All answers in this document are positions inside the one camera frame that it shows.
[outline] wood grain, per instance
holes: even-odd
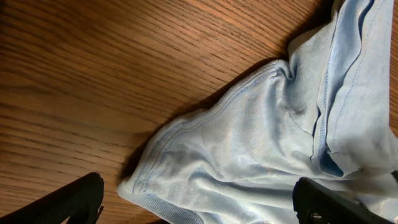
[[[149,223],[119,198],[121,171],[177,114],[286,58],[331,1],[0,1],[0,215],[91,172],[105,181],[99,223]],[[398,133],[398,17],[391,126]]]

